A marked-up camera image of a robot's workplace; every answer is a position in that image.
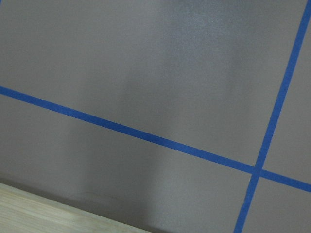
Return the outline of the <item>wooden cutting board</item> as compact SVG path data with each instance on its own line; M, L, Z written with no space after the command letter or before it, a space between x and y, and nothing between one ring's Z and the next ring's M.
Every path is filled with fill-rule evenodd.
M141 233L143 230L0 185L2 233Z

